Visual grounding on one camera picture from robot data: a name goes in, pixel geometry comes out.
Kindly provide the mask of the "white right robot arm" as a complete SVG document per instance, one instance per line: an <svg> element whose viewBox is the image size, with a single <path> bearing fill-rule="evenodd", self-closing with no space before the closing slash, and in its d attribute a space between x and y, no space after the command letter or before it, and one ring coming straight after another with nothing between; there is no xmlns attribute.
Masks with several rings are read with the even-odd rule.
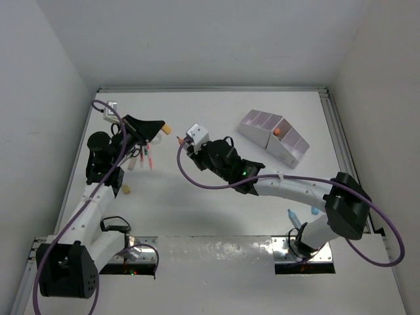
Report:
<svg viewBox="0 0 420 315"><path fill-rule="evenodd" d="M309 259L325 243L339 237L362 238L371 200L349 174L339 172L331 180L285 175L262 163L241 158L229 136L201 146L187 138L180 139L179 144L178 150L185 152L199 170L209 170L224 180L225 189L279 197L320 210L321 217L298 228L291 245L295 256Z"/></svg>

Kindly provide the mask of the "light blue marker cap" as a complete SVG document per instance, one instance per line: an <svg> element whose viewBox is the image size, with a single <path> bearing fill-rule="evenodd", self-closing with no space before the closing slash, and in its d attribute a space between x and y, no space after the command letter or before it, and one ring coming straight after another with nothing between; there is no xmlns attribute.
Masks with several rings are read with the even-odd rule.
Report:
<svg viewBox="0 0 420 315"><path fill-rule="evenodd" d="M320 210L318 208L311 207L311 214L312 215L318 215L319 212L320 212Z"/></svg>

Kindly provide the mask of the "blue highlighter pen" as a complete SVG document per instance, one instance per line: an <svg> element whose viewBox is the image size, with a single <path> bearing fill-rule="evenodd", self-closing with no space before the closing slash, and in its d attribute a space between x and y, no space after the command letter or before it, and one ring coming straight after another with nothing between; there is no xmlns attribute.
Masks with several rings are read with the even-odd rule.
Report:
<svg viewBox="0 0 420 315"><path fill-rule="evenodd" d="M287 210L287 214L289 217L289 220L291 221L294 228L299 229L301 227L301 222L297 215L290 209Z"/></svg>

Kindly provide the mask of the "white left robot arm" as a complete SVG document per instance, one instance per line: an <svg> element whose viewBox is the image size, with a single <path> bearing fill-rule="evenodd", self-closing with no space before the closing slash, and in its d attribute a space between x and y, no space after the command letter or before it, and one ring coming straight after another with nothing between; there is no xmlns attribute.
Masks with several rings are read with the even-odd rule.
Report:
<svg viewBox="0 0 420 315"><path fill-rule="evenodd" d="M98 287L98 273L126 245L128 229L106 228L102 216L123 184L120 161L136 146L150 143L165 122L130 115L122 121L124 130L114 135L97 131L88 138L83 197L66 226L37 250L38 288L44 297L90 298Z"/></svg>

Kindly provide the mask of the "clear tape roll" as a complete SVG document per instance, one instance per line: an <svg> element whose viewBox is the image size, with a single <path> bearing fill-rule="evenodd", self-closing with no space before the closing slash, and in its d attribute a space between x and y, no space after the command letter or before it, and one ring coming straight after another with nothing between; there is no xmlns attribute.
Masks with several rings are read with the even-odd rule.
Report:
<svg viewBox="0 0 420 315"><path fill-rule="evenodd" d="M161 141L162 141L162 135L161 133L158 133L150 143L153 145L158 145L161 143Z"/></svg>

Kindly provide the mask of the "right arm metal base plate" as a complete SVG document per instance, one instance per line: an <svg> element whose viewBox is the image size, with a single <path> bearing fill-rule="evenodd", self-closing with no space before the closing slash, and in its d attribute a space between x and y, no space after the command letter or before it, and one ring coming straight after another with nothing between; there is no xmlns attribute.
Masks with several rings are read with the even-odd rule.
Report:
<svg viewBox="0 0 420 315"><path fill-rule="evenodd" d="M292 244L294 236L272 236L272 253L276 264L300 263L305 259L303 254L298 253ZM310 254L310 259L306 260L309 264L332 263L333 255L329 243L322 246L321 249Z"/></svg>

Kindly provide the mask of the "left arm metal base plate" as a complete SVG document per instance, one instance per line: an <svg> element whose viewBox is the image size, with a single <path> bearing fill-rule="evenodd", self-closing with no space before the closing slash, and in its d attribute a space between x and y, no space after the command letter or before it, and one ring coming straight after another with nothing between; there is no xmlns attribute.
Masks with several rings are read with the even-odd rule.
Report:
<svg viewBox="0 0 420 315"><path fill-rule="evenodd" d="M109 263L154 264L157 260L157 236L126 236L125 246L129 249L122 255L114 255Z"/></svg>

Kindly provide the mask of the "yellow marker cap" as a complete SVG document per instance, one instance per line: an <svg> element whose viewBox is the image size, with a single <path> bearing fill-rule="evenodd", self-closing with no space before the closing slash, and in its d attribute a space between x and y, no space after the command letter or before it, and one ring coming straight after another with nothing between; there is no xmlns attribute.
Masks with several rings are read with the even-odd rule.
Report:
<svg viewBox="0 0 420 315"><path fill-rule="evenodd" d="M170 135L172 132L172 128L170 126L168 126L168 124L165 124L161 130L166 134L166 135Z"/></svg>

